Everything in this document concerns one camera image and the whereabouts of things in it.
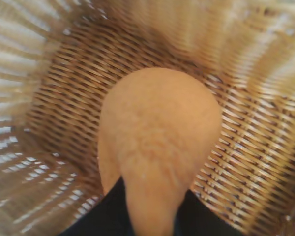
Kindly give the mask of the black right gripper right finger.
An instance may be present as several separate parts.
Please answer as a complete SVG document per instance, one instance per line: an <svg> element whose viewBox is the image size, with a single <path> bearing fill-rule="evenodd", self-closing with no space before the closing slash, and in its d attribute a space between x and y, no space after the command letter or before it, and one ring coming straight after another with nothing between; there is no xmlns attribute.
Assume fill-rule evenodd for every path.
<svg viewBox="0 0 295 236"><path fill-rule="evenodd" d="M175 236L241 236L242 233L215 215L188 190L174 224Z"/></svg>

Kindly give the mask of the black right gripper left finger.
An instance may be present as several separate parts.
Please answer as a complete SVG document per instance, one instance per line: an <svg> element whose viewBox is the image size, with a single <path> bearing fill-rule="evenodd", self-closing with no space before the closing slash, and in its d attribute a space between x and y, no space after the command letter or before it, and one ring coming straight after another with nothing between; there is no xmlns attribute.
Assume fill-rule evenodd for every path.
<svg viewBox="0 0 295 236"><path fill-rule="evenodd" d="M120 177L109 193L92 210L59 235L133 236L123 179Z"/></svg>

